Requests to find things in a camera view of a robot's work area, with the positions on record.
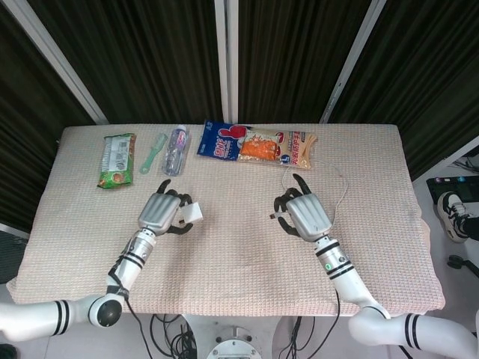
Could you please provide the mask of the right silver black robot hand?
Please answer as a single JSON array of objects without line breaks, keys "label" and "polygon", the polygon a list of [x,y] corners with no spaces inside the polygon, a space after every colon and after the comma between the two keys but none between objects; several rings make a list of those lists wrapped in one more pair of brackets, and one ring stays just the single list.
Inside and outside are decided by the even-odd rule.
[{"label": "right silver black robot hand", "polygon": [[332,222],[306,181],[298,174],[293,174],[293,178],[299,188],[287,188],[283,195],[277,197],[273,204],[274,212],[269,218],[276,219],[288,235],[315,242],[329,235]]}]

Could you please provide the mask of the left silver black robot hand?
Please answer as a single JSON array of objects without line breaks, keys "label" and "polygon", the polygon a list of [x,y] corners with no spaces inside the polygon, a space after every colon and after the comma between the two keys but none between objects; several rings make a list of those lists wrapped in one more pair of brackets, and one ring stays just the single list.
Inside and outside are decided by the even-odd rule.
[{"label": "left silver black robot hand", "polygon": [[192,198],[189,194],[180,194],[170,188],[166,191],[171,180],[164,180],[148,199],[141,214],[138,217],[138,227],[153,232],[156,236],[165,233],[183,235],[188,233],[194,224],[184,224],[182,227],[174,226],[173,220],[179,209],[186,204],[192,204]]}]

